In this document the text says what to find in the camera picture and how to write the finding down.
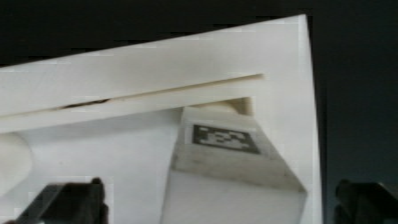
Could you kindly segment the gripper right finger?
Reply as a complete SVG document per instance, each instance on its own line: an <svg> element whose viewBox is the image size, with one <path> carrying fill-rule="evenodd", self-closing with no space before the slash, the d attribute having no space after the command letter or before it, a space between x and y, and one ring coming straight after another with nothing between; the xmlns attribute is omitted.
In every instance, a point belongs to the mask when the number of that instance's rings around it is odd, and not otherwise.
<svg viewBox="0 0 398 224"><path fill-rule="evenodd" d="M398 184L343 180L336 199L334 224L398 224Z"/></svg>

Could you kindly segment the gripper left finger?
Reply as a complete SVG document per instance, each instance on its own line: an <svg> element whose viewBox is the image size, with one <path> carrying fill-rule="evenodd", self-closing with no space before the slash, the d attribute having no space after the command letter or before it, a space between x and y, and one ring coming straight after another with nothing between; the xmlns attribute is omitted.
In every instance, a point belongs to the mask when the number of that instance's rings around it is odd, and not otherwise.
<svg viewBox="0 0 398 224"><path fill-rule="evenodd" d="M89 183L48 184L16 224L108 224L101 179L94 178Z"/></svg>

